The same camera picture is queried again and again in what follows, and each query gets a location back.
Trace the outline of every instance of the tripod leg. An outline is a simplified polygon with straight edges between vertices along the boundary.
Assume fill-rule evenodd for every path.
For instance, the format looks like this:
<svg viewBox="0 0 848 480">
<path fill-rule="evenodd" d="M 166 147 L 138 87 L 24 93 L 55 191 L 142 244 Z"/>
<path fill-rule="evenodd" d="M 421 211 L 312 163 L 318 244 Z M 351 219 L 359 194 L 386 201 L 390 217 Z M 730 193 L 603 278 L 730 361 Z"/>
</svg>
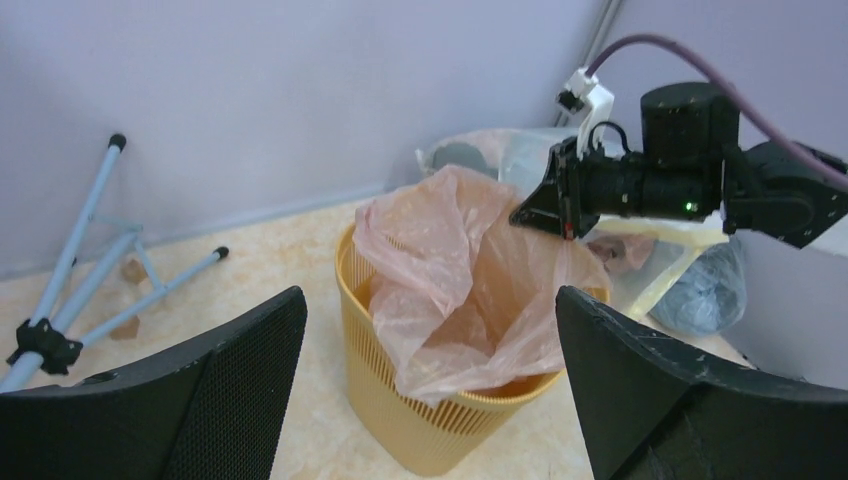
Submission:
<svg viewBox="0 0 848 480">
<path fill-rule="evenodd" d="M 106 151 L 106 157 L 103 159 L 103 164 L 97 173 L 97 178 L 94 180 L 94 186 L 88 194 L 88 198 L 80 211 L 79 217 L 77 217 L 77 222 L 74 224 L 68 241 L 65 242 L 65 246 L 62 248 L 62 253 L 59 254 L 56 269 L 53 270 L 53 275 L 50 277 L 50 281 L 47 282 L 44 293 L 41 294 L 41 299 L 35 307 L 35 312 L 30 317 L 30 326 L 35 326 L 39 320 L 50 316 L 50 312 L 53 310 L 53 306 L 56 304 L 56 300 L 59 298 L 59 294 L 71 272 L 71 266 L 75 261 L 74 257 L 85 236 L 85 231 L 94 214 L 94 209 L 97 207 L 97 202 L 100 200 L 100 195 L 103 193 L 106 180 L 108 180 L 109 174 L 112 172 L 112 167 L 114 167 L 115 161 L 118 159 L 121 151 L 123 151 L 126 143 L 126 137 L 121 134 L 112 135 L 112 138 L 109 139 L 109 149 Z"/>
<path fill-rule="evenodd" d="M 213 263 L 226 258 L 228 253 L 229 249 L 227 247 L 219 247 L 214 252 L 212 252 L 211 255 L 204 258 L 202 261 L 195 264 L 188 270 L 181 272 L 179 275 L 176 276 L 176 278 L 174 278 L 170 282 L 155 288 L 147 296 L 130 306 L 130 308 L 124 310 L 123 312 L 112 317 L 111 319 L 101 323 L 100 325 L 92 329 L 90 332 L 86 333 L 80 339 L 80 342 L 82 342 L 83 346 L 88 347 L 94 342 L 102 339 L 106 335 L 109 335 L 109 332 L 120 327 L 124 322 L 133 318 L 145 308 L 161 300 L 162 297 L 187 282 L 191 277 L 197 275 Z"/>
<path fill-rule="evenodd" d="M 59 333 L 65 333 L 68 327 L 76 320 L 82 309 L 88 304 L 94 292 L 100 287 L 115 264 L 121 259 L 136 239 L 136 232 L 124 233 L 112 244 L 103 255 L 97 265 L 85 277 L 68 301 L 59 309 L 53 319 L 53 329 Z M 9 373 L 0 382 L 0 393 L 11 392 L 23 388 L 36 370 L 41 367 L 44 358 L 35 352 L 23 353 L 12 365 Z"/>
</svg>

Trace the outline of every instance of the folding stand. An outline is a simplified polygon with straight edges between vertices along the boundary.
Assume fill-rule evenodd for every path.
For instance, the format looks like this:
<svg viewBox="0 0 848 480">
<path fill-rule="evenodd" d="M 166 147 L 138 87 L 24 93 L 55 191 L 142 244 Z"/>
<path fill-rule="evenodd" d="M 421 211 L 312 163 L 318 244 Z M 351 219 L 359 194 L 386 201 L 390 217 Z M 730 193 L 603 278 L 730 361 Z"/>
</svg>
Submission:
<svg viewBox="0 0 848 480">
<path fill-rule="evenodd" d="M 121 326 L 136 314 L 159 301 L 175 288 L 185 283 L 188 279 L 213 263 L 226 258 L 229 254 L 227 247 L 217 248 L 211 255 L 200 263 L 183 271 L 168 283 L 162 283 L 156 276 L 153 265 L 150 262 L 141 242 L 138 238 L 142 230 L 139 224 L 125 222 L 121 219 L 96 216 L 94 211 L 103 193 L 103 188 L 112 167 L 127 143 L 126 137 L 121 134 L 112 135 L 109 139 L 109 148 L 106 157 L 94 180 L 94 186 L 88 194 L 88 198 L 82 207 L 71 235 L 65 243 L 56 269 L 47 283 L 47 287 L 41 295 L 38 305 L 32 317 L 25 320 L 16 331 L 18 348 L 7 360 L 12 366 L 9 373 L 0 382 L 0 393 L 18 390 L 26 386 L 36 370 L 41 368 L 50 375 L 67 375 L 68 367 L 76 363 L 80 351 L 94 342 L 100 340 L 115 328 Z M 99 221 L 120 227 L 123 233 L 112 243 L 103 257 L 92 268 L 82 281 L 80 286 L 70 295 L 67 301 L 59 308 L 52 321 L 48 318 L 59 298 L 59 294 L 70 276 L 71 269 L 76 263 L 76 255 L 80 243 L 85 236 L 88 224 Z M 91 297 L 112 271 L 114 266 L 121 260 L 124 254 L 134 247 L 141 260 L 148 277 L 153 283 L 153 291 L 119 313 L 102 325 L 88 332 L 80 340 L 68 340 L 64 333 L 79 316 L 82 309 L 91 300 Z"/>
</svg>

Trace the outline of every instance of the wall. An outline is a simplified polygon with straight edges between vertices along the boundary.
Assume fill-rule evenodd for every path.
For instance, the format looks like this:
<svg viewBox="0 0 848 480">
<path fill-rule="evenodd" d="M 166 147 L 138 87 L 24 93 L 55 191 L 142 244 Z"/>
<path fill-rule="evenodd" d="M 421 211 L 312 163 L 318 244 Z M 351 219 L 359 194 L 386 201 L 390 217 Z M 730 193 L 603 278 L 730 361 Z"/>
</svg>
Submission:
<svg viewBox="0 0 848 480">
<path fill-rule="evenodd" d="M 448 134 L 545 125 L 597 7 L 0 2 L 0 276 L 58 255 L 115 130 L 103 211 L 157 242 L 409 182 Z"/>
<path fill-rule="evenodd" d="M 666 34 L 701 53 L 793 138 L 848 157 L 844 87 L 848 3 L 843 0 L 630 0 L 608 43 L 629 33 Z M 662 50 L 630 47 L 598 73 L 616 94 L 615 117 L 639 136 L 639 97 L 667 83 L 701 77 Z M 763 140 L 743 125 L 746 147 Z M 728 339 L 764 369 L 848 388 L 848 321 L 843 295 L 848 260 L 797 251 L 757 234 L 748 252 L 747 313 Z M 830 245 L 848 244 L 848 229 Z"/>
</svg>

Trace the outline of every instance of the yellow plastic trash can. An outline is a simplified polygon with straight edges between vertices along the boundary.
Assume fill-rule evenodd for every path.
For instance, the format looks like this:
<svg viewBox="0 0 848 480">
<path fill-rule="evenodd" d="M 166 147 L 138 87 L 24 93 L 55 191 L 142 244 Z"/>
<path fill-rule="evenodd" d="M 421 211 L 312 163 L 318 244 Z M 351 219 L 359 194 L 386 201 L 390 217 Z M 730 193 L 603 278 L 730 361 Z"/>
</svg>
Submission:
<svg viewBox="0 0 848 480">
<path fill-rule="evenodd" d="M 400 396 L 394 386 L 394 366 L 368 313 L 375 269 L 357 254 L 353 230 L 351 225 L 336 248 L 348 399 L 365 428 L 404 468 L 424 477 L 443 475 L 564 372 L 507 385 L 498 396 L 460 392 L 436 408 Z M 609 301 L 606 290 L 589 293 Z"/>
</svg>

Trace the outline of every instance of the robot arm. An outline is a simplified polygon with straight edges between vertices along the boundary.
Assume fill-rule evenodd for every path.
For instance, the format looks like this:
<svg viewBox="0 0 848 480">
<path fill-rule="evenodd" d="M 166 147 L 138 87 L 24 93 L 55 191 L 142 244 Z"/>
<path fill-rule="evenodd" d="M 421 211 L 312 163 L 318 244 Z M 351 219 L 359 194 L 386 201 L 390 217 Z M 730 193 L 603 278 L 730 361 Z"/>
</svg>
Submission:
<svg viewBox="0 0 848 480">
<path fill-rule="evenodd" d="M 594 76 L 612 52 L 640 41 L 680 54 L 712 80 L 642 97 L 643 152 L 631 151 L 623 129 L 608 120 L 613 96 Z M 663 37 L 616 42 L 572 76 L 558 101 L 585 112 L 584 121 L 577 137 L 551 148 L 545 177 L 513 212 L 514 225 L 571 240 L 602 214 L 703 221 L 722 209 L 727 234 L 755 230 L 803 248 L 848 213 L 848 165 L 787 140 L 706 62 Z M 743 151 L 740 112 L 770 140 Z M 623 156 L 608 156 L 596 141 L 604 127 L 621 136 Z"/>
</svg>

